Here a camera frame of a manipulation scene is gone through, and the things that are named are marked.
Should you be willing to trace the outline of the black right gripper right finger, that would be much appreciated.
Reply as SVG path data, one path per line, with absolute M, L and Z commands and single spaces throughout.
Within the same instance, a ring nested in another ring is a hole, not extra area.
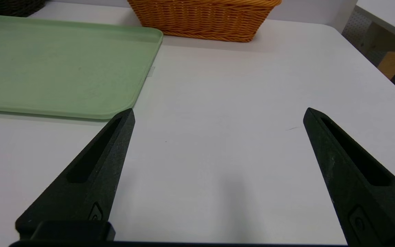
M 395 175 L 321 111 L 303 124 L 347 244 L 395 247 Z

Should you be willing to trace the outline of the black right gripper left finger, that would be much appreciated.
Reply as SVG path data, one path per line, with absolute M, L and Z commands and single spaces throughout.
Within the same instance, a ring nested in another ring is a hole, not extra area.
M 113 241 L 108 222 L 135 116 L 116 114 L 16 220 L 20 240 Z

